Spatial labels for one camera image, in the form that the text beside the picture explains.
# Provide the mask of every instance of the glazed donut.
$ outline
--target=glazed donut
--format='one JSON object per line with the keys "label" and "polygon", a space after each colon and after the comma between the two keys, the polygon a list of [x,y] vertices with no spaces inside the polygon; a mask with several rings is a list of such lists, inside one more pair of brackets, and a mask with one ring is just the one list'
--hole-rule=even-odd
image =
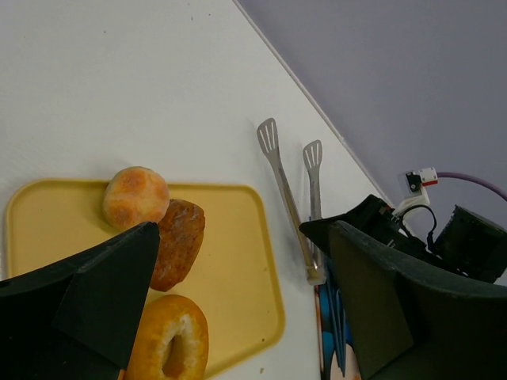
{"label": "glazed donut", "polygon": [[202,380],[208,323],[190,299],[166,295],[144,308],[124,380]]}

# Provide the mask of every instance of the bread roll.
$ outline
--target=bread roll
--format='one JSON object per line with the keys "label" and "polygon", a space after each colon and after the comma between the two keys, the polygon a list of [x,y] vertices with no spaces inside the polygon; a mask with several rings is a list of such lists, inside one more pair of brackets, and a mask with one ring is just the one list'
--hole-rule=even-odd
{"label": "bread roll", "polygon": [[172,199],[166,215],[158,223],[160,246],[151,288],[168,291],[188,275],[204,238],[202,208],[182,199]]}
{"label": "bread roll", "polygon": [[169,206],[169,189],[151,169],[134,166],[119,171],[104,194],[108,223],[125,231],[141,222],[160,222]]}

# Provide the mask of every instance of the white table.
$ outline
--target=white table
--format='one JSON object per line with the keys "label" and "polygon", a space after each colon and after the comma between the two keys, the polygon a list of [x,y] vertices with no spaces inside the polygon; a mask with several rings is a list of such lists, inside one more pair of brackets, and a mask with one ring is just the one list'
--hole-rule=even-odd
{"label": "white table", "polygon": [[324,151],[324,216],[376,194],[233,2],[0,4],[3,207],[36,178],[110,178],[128,165],[169,181],[248,184],[261,194],[287,326],[278,345],[223,380],[318,378],[313,292],[255,135],[271,116],[303,219],[309,190],[301,150],[314,139]]}

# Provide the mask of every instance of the pastry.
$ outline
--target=pastry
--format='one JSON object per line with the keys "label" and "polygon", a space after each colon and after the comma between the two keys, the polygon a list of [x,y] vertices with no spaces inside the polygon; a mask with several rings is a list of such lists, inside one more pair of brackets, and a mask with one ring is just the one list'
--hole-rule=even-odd
{"label": "pastry", "polygon": [[124,380],[202,380],[208,323],[186,297],[166,295],[143,311]]}
{"label": "pastry", "polygon": [[150,287],[168,291],[185,279],[192,267],[204,237],[205,218],[202,208],[182,199],[172,199],[158,223],[160,246]]}
{"label": "pastry", "polygon": [[141,222],[159,222],[169,206],[164,179],[140,166],[118,172],[104,194],[103,211],[108,223],[124,231]]}

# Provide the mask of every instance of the yellow tray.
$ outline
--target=yellow tray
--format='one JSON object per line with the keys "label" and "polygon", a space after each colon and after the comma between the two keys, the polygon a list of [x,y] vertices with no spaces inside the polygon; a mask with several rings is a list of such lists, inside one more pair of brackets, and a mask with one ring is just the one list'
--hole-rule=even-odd
{"label": "yellow tray", "polygon": [[[102,180],[43,179],[12,197],[6,213],[9,277],[97,245],[117,232],[103,219]],[[171,198],[204,209],[196,262],[169,293],[192,299],[208,319],[206,378],[275,344],[284,308],[260,196],[241,185],[169,184]],[[163,293],[150,290],[147,302]]]}

